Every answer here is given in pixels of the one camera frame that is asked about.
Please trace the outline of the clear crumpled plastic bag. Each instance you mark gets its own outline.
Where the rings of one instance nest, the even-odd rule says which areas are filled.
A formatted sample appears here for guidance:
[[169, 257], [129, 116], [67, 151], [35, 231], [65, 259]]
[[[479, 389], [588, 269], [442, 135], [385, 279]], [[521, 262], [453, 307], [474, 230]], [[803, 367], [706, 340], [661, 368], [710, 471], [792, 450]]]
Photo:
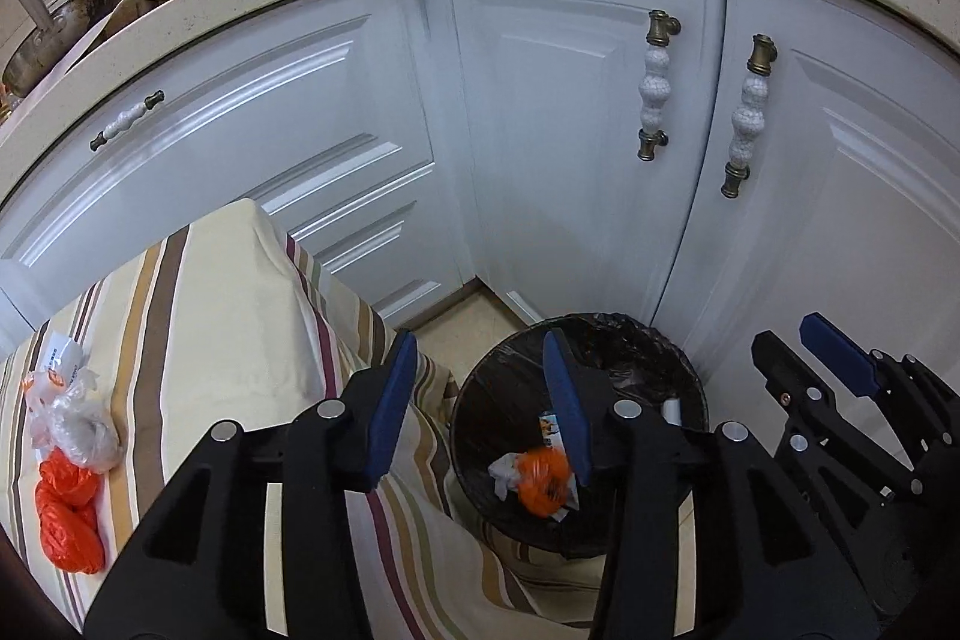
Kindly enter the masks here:
[[82, 367], [71, 380], [55, 370], [34, 370], [23, 380], [23, 393], [39, 458], [59, 450], [71, 464], [98, 474], [119, 464], [121, 437], [93, 370]]

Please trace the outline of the orange plastic bag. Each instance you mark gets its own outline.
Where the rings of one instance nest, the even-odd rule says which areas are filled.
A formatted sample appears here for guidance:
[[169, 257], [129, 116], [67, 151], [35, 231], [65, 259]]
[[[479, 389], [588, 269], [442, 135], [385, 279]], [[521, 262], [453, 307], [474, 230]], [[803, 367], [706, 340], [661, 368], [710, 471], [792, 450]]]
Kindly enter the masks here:
[[41, 548], [59, 570], [94, 575], [106, 566], [96, 515], [99, 486], [98, 473], [71, 463], [60, 448], [39, 466], [34, 507]]

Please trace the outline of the striped tablecloth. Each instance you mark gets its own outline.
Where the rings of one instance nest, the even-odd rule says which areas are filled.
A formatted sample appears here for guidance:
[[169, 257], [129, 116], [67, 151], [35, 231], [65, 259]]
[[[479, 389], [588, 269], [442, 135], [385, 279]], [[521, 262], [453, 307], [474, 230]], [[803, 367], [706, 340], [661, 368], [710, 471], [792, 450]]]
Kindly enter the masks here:
[[[2, 526], [41, 603], [80, 627], [101, 581], [41, 548], [26, 377], [57, 336], [82, 346], [124, 444], [96, 518], [117, 554], [166, 481], [215, 422], [283, 424], [381, 364], [394, 331], [350, 287], [275, 229], [256, 203], [218, 209], [149, 247], [2, 353]], [[457, 388], [423, 360], [391, 471], [348, 497], [350, 536], [379, 638], [581, 638], [599, 560], [524, 554], [482, 525], [452, 471]]]

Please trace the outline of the small orange bag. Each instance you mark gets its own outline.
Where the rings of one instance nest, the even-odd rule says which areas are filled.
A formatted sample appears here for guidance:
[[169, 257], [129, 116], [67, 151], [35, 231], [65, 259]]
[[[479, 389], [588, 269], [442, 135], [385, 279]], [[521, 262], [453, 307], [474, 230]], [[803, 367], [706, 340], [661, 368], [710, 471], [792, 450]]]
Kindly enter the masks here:
[[578, 509], [574, 476], [563, 450], [540, 447], [530, 452], [506, 453], [488, 466], [494, 495], [506, 500], [516, 495], [524, 509], [537, 518], [562, 521]]

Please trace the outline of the metal wok pan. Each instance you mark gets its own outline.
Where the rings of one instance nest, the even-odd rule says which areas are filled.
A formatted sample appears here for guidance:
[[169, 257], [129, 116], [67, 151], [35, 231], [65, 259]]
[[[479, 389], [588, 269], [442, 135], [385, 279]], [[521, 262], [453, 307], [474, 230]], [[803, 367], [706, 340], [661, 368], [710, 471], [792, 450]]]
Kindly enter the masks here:
[[18, 0], [34, 29], [13, 52], [2, 81], [14, 96], [23, 97], [44, 80], [71, 47], [121, 0], [67, 0], [49, 10], [44, 0]]

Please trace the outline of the black trash bin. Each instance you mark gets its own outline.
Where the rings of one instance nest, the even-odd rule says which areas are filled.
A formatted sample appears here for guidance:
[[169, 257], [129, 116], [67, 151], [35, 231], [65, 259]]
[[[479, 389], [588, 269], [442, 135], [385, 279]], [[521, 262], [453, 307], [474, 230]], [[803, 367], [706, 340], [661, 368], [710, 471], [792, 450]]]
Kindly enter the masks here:
[[612, 450], [603, 440], [590, 441], [589, 482], [576, 489], [578, 505], [560, 520], [535, 515], [514, 491], [498, 494], [490, 474], [497, 459], [545, 443], [540, 422], [553, 406], [542, 362], [544, 338], [553, 330], [565, 335], [590, 383], [579, 395], [589, 419], [619, 399], [654, 413], [673, 399], [680, 424], [704, 431], [708, 404], [682, 349], [630, 315], [571, 314], [540, 321], [503, 339], [473, 367], [460, 386], [451, 424], [452, 464], [467, 502], [509, 541], [565, 559], [590, 559], [607, 551], [613, 523], [615, 487], [607, 471]]

